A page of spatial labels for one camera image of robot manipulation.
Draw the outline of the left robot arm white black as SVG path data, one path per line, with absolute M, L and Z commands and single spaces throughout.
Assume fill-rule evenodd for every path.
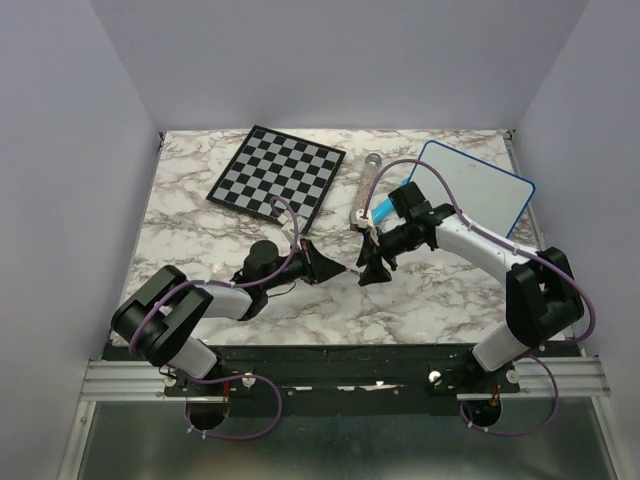
M 162 267 L 116 310 L 111 328 L 134 355 L 182 371 L 197 393 L 209 395 L 220 387 L 222 372 L 219 356 L 193 336 L 201 319 L 250 320 L 267 305 L 269 290 L 298 280 L 321 284 L 345 271 L 307 239 L 291 256 L 281 256 L 275 243 L 261 240 L 251 246 L 232 287 L 189 281 L 177 267 Z

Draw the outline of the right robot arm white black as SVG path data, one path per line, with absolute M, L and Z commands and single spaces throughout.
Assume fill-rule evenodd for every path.
M 561 250 L 537 251 L 497 236 L 451 204 L 432 206 L 413 182 L 389 198 L 402 222 L 387 232 L 374 225 L 372 213 L 355 214 L 363 233 L 356 262 L 360 285 L 390 281 L 399 255 L 427 246 L 463 258 L 505 289 L 504 324 L 477 343 L 460 367 L 467 389 L 485 390 L 496 380 L 496 370 L 583 317 L 583 300 Z

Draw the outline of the blue framed whiteboard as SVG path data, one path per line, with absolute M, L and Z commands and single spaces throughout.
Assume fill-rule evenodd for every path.
M 463 213 L 503 237 L 510 235 L 536 190 L 510 170 L 435 140 L 424 145 L 419 160 L 444 178 Z

